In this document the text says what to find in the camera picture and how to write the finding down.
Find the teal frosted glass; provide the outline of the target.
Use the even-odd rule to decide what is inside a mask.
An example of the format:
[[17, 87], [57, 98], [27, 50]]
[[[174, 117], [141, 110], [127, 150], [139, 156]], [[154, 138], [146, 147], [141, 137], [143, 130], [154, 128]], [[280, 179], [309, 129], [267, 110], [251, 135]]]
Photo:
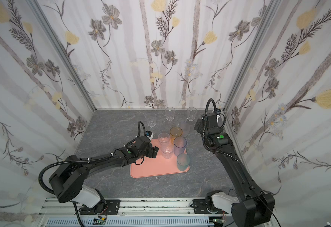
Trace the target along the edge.
[[177, 156], [177, 168], [179, 171], [185, 171], [190, 163], [190, 157], [187, 154], [180, 154]]

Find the pink plastic tray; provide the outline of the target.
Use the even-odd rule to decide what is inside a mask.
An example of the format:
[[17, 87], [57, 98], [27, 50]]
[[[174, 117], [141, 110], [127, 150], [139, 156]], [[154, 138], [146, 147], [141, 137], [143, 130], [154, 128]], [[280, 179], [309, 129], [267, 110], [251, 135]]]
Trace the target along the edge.
[[151, 176], [162, 176], [162, 175], [171, 175], [186, 173], [190, 169], [190, 163], [188, 168], [185, 171], [179, 171], [177, 168], [177, 156], [173, 153], [173, 156], [170, 159], [165, 159], [162, 156], [161, 145], [158, 139], [153, 139], [153, 146], [159, 147], [159, 152], [155, 159], [145, 157], [143, 163], [140, 165], [140, 161], [136, 161], [135, 164], [130, 166], [130, 176], [132, 178], [143, 178]]

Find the blue frosted glass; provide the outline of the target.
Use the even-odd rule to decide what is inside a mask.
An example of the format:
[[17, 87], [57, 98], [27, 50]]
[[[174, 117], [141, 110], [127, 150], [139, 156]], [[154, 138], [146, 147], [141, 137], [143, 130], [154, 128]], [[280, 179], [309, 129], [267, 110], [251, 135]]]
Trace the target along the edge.
[[176, 137], [174, 140], [174, 154], [179, 156], [183, 154], [187, 146], [187, 141], [184, 137]]

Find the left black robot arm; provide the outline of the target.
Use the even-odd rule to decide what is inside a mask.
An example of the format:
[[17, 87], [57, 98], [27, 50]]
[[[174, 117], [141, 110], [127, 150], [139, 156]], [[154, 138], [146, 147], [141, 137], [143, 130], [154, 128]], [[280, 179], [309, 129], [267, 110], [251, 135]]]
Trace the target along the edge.
[[109, 154], [86, 159], [69, 156], [65, 161], [53, 163], [41, 171], [41, 176], [44, 176], [47, 170], [57, 167], [49, 178], [51, 188], [44, 189], [55, 195], [60, 203], [75, 201], [88, 177], [110, 168], [135, 164], [138, 160], [144, 161], [145, 157], [154, 159], [158, 151], [159, 147], [153, 145], [149, 137], [139, 136]]

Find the clear faceted short glass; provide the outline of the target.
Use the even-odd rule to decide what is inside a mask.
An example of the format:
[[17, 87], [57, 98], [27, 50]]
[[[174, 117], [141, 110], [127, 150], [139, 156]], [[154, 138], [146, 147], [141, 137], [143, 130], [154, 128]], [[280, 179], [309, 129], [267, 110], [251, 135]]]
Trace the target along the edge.
[[162, 156], [165, 159], [170, 159], [174, 153], [174, 146], [171, 142], [162, 143], [161, 145]]

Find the yellow transparent glass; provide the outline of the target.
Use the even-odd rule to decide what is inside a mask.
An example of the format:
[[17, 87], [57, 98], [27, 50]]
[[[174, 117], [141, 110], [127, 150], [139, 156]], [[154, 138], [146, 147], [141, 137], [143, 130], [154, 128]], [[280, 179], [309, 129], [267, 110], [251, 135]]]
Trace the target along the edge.
[[170, 129], [169, 134], [170, 134], [170, 141], [172, 144], [174, 144], [175, 138], [182, 136], [183, 131], [180, 127], [175, 126]]

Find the clear round glass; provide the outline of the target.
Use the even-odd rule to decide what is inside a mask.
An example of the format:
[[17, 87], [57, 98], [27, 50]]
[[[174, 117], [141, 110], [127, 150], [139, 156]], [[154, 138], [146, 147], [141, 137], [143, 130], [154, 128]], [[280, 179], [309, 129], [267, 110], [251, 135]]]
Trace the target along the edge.
[[166, 132], [162, 132], [158, 135], [158, 141], [161, 146], [167, 145], [170, 142], [170, 135]]

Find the frosted dotted glass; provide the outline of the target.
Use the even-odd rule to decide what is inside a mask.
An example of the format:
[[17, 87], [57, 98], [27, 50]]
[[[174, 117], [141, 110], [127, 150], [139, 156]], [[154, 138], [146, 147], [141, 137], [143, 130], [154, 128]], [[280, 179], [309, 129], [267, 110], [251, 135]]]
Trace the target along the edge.
[[185, 138], [189, 135], [191, 126], [187, 121], [179, 123], [178, 127], [182, 129], [182, 137]]

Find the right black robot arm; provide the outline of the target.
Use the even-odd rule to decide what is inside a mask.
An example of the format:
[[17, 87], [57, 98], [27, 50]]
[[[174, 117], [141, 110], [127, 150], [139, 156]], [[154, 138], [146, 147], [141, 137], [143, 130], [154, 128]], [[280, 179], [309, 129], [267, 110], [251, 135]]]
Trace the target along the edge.
[[255, 227], [269, 222], [275, 199], [271, 193], [264, 193], [239, 160], [231, 138], [218, 125], [217, 114], [203, 114], [194, 128], [201, 134], [205, 149], [214, 153], [224, 166], [237, 194], [231, 197], [220, 190], [207, 193], [207, 209], [231, 214], [238, 227]]

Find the clear tall faceted glass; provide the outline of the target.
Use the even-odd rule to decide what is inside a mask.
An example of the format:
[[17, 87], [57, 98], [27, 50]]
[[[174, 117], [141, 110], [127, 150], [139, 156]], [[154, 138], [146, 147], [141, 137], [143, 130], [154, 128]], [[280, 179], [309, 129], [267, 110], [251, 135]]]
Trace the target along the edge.
[[173, 121], [175, 118], [176, 110], [173, 107], [167, 107], [165, 109], [165, 117], [168, 121]]

